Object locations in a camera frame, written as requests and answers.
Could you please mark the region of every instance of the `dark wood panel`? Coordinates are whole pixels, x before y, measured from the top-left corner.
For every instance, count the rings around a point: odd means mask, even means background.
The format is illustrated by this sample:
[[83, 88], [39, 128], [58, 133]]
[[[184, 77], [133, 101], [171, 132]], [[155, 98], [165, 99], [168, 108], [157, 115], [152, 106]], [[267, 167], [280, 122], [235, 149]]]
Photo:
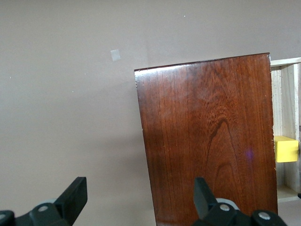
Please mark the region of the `dark wood panel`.
[[195, 177], [246, 214], [277, 212], [269, 54], [135, 70], [158, 226], [198, 217]]

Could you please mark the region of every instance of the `wooden board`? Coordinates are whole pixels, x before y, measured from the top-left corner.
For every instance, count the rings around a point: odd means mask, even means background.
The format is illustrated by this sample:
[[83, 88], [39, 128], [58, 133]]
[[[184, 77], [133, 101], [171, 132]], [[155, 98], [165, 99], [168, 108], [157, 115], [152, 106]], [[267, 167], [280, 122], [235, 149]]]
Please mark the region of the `wooden board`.
[[195, 177], [246, 214], [277, 212], [269, 54], [135, 70], [158, 226], [197, 218]]

